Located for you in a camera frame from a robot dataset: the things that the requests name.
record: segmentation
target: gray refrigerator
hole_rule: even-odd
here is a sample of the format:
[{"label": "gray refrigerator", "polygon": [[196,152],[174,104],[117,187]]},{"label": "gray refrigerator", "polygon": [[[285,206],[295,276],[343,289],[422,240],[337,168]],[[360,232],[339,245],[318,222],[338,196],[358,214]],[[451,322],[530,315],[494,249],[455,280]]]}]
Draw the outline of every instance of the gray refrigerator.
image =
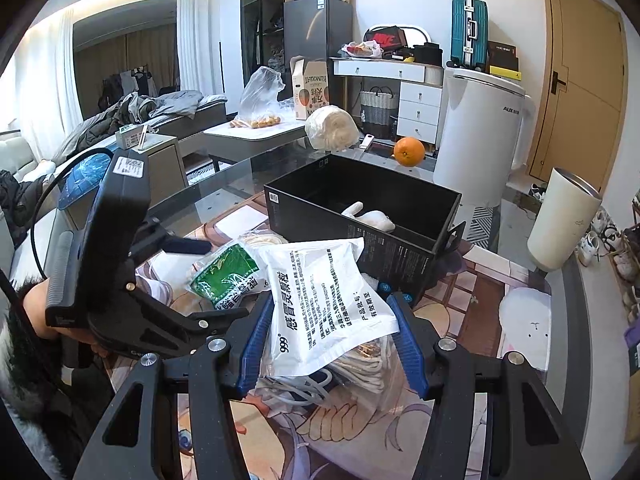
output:
[{"label": "gray refrigerator", "polygon": [[293,0],[284,4],[285,84],[283,97],[293,96],[291,58],[326,61],[329,101],[342,106],[344,84],[334,75],[330,57],[338,56],[345,43],[353,41],[353,7],[342,0]]}]

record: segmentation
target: person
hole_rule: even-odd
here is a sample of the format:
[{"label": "person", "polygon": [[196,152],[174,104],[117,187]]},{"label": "person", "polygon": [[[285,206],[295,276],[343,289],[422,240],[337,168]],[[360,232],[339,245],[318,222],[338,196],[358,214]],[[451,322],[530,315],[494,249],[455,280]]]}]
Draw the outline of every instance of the person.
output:
[{"label": "person", "polygon": [[59,384],[50,379],[40,354],[11,308],[0,332],[0,397],[41,468],[53,479],[71,479],[88,439],[113,398],[113,389],[100,359],[108,353],[91,332],[47,326],[48,286],[49,280],[29,280],[16,290],[45,357],[54,369],[62,369],[61,336],[66,336],[88,345],[96,358],[88,368],[79,370],[78,384],[62,392]]}]

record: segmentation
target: barcode label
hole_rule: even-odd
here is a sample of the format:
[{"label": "barcode label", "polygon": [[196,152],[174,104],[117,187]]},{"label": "barcode label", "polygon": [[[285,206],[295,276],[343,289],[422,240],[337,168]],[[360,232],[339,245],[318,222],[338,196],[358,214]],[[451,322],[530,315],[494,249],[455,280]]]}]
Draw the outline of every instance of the barcode label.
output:
[{"label": "barcode label", "polygon": [[118,157],[113,173],[117,173],[125,176],[133,176],[135,178],[142,178],[144,173],[145,163],[142,160],[136,160],[135,158],[127,158],[126,156]]}]

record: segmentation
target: metal bolt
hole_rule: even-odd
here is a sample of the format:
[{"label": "metal bolt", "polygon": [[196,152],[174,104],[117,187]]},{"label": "metal bolt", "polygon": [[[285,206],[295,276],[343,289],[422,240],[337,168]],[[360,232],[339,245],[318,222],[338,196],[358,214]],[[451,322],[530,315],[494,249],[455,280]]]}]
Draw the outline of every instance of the metal bolt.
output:
[{"label": "metal bolt", "polygon": [[225,346],[226,341],[224,339],[212,339],[211,341],[209,341],[209,344],[207,344],[207,347],[209,347],[209,350],[211,350],[212,352],[219,352]]},{"label": "metal bolt", "polygon": [[440,349],[446,352],[451,352],[452,350],[455,350],[456,346],[458,345],[450,337],[443,337],[440,341],[438,341],[438,346],[440,347]]},{"label": "metal bolt", "polygon": [[507,359],[514,365],[521,365],[524,362],[524,357],[520,352],[509,352]]},{"label": "metal bolt", "polygon": [[156,354],[144,354],[140,358],[140,362],[143,366],[151,366],[156,361],[158,361],[158,356]]}]

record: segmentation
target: white medicine packet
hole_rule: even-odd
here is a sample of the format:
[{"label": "white medicine packet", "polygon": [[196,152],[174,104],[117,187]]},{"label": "white medicine packet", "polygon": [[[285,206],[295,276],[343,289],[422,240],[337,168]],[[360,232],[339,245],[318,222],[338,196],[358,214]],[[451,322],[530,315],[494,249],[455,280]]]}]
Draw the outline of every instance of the white medicine packet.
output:
[{"label": "white medicine packet", "polygon": [[256,248],[275,308],[262,376],[308,376],[357,345],[398,332],[391,307],[356,265],[363,238]]}]

